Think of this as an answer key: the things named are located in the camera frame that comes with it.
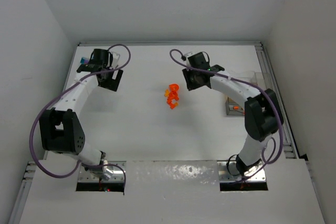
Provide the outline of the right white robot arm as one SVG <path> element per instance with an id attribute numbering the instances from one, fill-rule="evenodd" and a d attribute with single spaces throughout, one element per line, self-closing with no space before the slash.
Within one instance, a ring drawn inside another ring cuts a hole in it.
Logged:
<path id="1" fill-rule="evenodd" d="M 235 156 L 238 176 L 244 176 L 260 161 L 268 165 L 278 160 L 283 150 L 284 119 L 272 89 L 263 90 L 256 84 L 233 77 L 220 65 L 212 66 L 205 52 L 181 55 L 179 64 L 183 66 L 188 90 L 208 87 L 230 97 L 243 108 L 247 136 L 243 148 Z"/>

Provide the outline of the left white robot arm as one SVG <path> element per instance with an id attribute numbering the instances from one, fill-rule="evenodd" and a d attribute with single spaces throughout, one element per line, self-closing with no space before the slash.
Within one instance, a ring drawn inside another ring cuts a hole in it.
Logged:
<path id="1" fill-rule="evenodd" d="M 88 166 L 102 164 L 104 154 L 86 142 L 79 115 L 94 89 L 117 91 L 123 70 L 120 55 L 94 49 L 87 63 L 79 65 L 70 91 L 66 92 L 39 119 L 44 150 L 64 154 Z"/>

